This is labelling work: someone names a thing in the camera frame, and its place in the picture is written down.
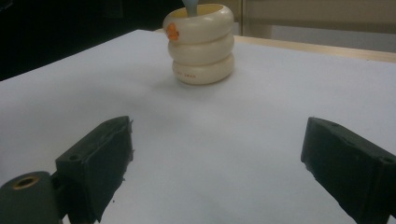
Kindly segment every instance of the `cream ring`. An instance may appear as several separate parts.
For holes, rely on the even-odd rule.
[[[233,71],[233,55],[217,63],[188,66],[173,62],[172,68],[177,78],[185,83],[193,85],[209,84],[220,81]]]
[[[233,50],[233,34],[228,33],[215,41],[204,44],[185,45],[169,41],[168,51],[178,63],[201,65],[214,63],[227,57]]]
[[[188,17],[186,8],[169,13],[163,29],[169,40],[179,44],[197,44],[218,39],[233,29],[233,13],[219,4],[199,5],[198,16]]]

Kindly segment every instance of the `white tabletop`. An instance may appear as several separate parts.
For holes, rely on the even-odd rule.
[[[355,223],[300,162],[308,117],[396,154],[396,63],[236,43],[207,86],[172,74],[164,34],[136,31],[0,82],[0,185],[102,121],[134,119],[134,161],[102,223]]]

